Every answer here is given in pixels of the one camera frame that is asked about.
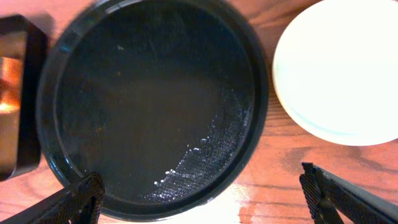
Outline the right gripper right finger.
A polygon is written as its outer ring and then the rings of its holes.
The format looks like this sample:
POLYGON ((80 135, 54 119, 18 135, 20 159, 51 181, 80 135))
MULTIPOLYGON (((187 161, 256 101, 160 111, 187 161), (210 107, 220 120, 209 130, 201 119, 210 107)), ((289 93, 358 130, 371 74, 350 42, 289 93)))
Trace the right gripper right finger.
POLYGON ((397 205, 312 163, 303 162, 299 181, 315 223, 397 223, 397 205))

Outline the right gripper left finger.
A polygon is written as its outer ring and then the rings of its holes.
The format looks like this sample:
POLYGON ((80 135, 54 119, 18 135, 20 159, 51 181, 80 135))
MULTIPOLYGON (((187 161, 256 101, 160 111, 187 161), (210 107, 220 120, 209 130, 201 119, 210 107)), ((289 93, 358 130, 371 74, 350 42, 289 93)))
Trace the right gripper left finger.
POLYGON ((97 224, 104 195, 100 175, 92 172, 1 224, 97 224))

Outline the light green plate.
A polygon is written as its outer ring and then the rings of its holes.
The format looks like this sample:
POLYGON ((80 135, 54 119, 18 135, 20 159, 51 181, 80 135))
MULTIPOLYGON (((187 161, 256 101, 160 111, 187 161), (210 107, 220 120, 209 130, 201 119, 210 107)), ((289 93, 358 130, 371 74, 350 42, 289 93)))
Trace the light green plate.
POLYGON ((304 130, 347 146, 397 139, 397 2, 320 1, 282 33, 277 97, 304 130))

